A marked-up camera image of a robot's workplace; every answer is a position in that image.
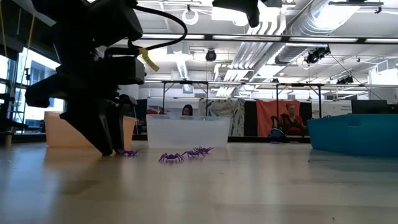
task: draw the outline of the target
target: light wood floor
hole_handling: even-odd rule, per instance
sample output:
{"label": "light wood floor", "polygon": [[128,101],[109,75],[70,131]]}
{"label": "light wood floor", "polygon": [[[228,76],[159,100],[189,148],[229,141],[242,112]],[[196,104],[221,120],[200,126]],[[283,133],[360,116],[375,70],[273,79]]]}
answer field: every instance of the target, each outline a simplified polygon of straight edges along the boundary
{"label": "light wood floor", "polygon": [[0,223],[398,223],[398,161],[229,144],[161,164],[95,149],[0,150]]}

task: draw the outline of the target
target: orange box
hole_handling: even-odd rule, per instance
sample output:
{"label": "orange box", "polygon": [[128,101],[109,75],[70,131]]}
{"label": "orange box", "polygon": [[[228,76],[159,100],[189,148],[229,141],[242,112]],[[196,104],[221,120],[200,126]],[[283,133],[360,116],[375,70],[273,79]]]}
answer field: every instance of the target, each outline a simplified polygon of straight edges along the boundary
{"label": "orange box", "polygon": [[[45,136],[49,147],[94,148],[80,132],[60,118],[62,112],[46,111],[44,113]],[[131,149],[131,139],[136,119],[123,118],[124,149]]]}

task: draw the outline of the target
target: blue plastic tub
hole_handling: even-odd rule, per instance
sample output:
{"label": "blue plastic tub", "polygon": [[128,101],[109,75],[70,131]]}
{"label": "blue plastic tub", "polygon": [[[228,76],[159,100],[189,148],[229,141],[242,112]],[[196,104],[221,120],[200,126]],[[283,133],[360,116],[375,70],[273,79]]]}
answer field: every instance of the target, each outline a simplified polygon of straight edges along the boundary
{"label": "blue plastic tub", "polygon": [[398,114],[347,114],[308,121],[314,149],[357,156],[398,156]]}

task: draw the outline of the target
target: yellow tag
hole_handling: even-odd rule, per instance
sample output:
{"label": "yellow tag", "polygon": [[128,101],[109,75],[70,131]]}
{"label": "yellow tag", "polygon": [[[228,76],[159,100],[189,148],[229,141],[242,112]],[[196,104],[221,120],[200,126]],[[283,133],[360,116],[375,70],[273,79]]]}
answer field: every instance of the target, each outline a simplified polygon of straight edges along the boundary
{"label": "yellow tag", "polygon": [[145,48],[140,48],[139,53],[142,54],[144,61],[153,69],[155,72],[159,71],[159,66],[157,66],[148,56],[148,50]]}

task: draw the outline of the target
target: purple robot spider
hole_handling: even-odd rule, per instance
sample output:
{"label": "purple robot spider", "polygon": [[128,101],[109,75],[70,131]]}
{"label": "purple robot spider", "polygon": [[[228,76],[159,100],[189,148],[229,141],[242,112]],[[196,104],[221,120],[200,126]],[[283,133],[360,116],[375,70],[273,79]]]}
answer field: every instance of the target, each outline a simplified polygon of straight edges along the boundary
{"label": "purple robot spider", "polygon": [[213,147],[205,148],[205,147],[201,147],[201,146],[193,148],[193,150],[195,152],[202,152],[204,154],[208,154],[212,149],[213,149]]}
{"label": "purple robot spider", "polygon": [[134,150],[123,150],[122,155],[136,157],[137,153],[138,153],[138,149],[135,151]]}
{"label": "purple robot spider", "polygon": [[186,154],[186,155],[188,156],[188,158],[189,158],[190,156],[191,156],[192,158],[194,158],[194,157],[196,157],[196,156],[199,158],[200,155],[202,155],[203,157],[205,157],[204,153],[201,152],[201,151],[186,151],[186,152],[184,152],[181,156],[184,156],[184,154]]}
{"label": "purple robot spider", "polygon": [[159,159],[159,162],[164,162],[165,160],[166,161],[174,161],[174,160],[176,160],[176,159],[178,159],[178,161],[179,162],[181,162],[181,161],[184,161],[184,159],[182,158],[182,156],[180,155],[180,154],[178,154],[178,153],[176,153],[176,154],[170,154],[170,155],[168,155],[167,153],[165,153],[165,154],[163,154],[161,157],[160,157],[160,159]]}

